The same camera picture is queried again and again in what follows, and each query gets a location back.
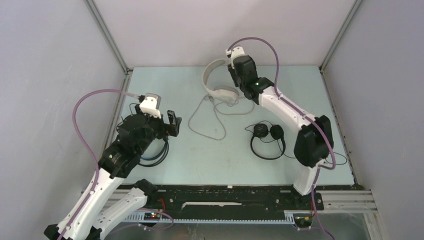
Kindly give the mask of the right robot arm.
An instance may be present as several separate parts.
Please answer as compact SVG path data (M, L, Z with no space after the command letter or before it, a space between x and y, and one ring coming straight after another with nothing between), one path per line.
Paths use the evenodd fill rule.
M249 100L269 110L297 133L293 153L300 164L291 194L291 204L304 209L311 202L310 192L318 180L324 159L333 157L333 134L330 119L316 117L284 96L266 77L259 77L255 61L246 54L228 54L228 70L233 82Z

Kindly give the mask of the white over-ear headphones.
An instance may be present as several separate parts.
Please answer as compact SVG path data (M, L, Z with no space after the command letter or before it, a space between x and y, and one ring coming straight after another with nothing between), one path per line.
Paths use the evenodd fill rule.
M215 88L209 88L207 86L209 77L211 73L220 66L227 66L228 61L224 58L217 59L209 63L203 71L202 74L202 86L205 91L211 96L213 99L217 99L226 103L234 103L240 97L240 93L237 89L230 86L218 85Z

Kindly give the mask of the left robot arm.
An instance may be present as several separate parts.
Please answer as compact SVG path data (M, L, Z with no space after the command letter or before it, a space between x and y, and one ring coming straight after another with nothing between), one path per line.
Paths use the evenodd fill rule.
M117 136L98 161L92 177L70 213L59 223L44 230L49 240L103 240L124 218L142 207L153 208L158 202L158 188L146 179L133 184L130 192L103 211L113 192L140 163L141 156L155 139L168 141L177 137L182 122L168 110L169 123L162 117L137 112L117 126Z

